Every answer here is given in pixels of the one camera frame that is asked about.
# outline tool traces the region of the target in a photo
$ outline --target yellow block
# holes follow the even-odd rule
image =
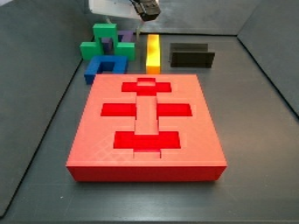
[[[146,57],[146,73],[160,74],[162,60],[160,60],[160,36],[158,34],[148,34],[147,36],[147,57]]]

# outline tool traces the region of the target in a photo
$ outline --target red box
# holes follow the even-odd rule
[[[67,167],[76,181],[219,179],[227,161],[196,75],[98,75]]]

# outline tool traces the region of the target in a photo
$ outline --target dark wall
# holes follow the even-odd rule
[[[298,12],[298,0],[263,0],[238,38],[299,115]]]
[[[0,216],[80,64],[80,42],[90,39],[74,0],[15,0],[0,7]]]

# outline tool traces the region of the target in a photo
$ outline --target blue block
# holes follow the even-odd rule
[[[84,73],[86,82],[88,85],[94,83],[96,74],[103,71],[111,71],[112,74],[127,73],[127,56],[100,55],[95,56],[88,63],[88,68]]]

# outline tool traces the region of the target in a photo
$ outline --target toy block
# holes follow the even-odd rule
[[[103,45],[104,54],[111,54],[114,50],[112,38],[103,38],[102,45]]]
[[[102,74],[103,71],[111,71],[112,74],[124,74],[127,72],[127,57],[112,55],[95,56],[88,63],[84,73],[88,85],[92,84],[96,74]]]
[[[171,43],[171,67],[211,68],[215,52],[208,52],[208,44]]]
[[[132,31],[119,31],[118,32],[118,41],[119,42],[135,42],[135,33]]]
[[[91,60],[96,55],[104,54],[102,45],[95,42],[83,42],[79,48],[84,60]]]
[[[150,34],[147,36],[146,73],[159,74],[160,72],[160,37],[156,34]]]
[[[136,59],[136,45],[134,42],[134,32],[120,31],[118,35],[116,24],[95,24],[94,25],[95,42],[83,42],[80,45],[82,58],[91,60],[94,56],[111,54],[112,49],[115,55],[127,56],[128,60]]]
[[[135,43],[118,43],[115,48],[115,55],[127,56],[128,60],[136,59],[136,44]]]
[[[118,45],[118,25],[116,24],[95,24],[94,25],[95,40],[102,44],[103,38],[112,38],[114,45]]]
[[[196,75],[98,75],[67,168],[76,181],[218,180],[227,161]]]

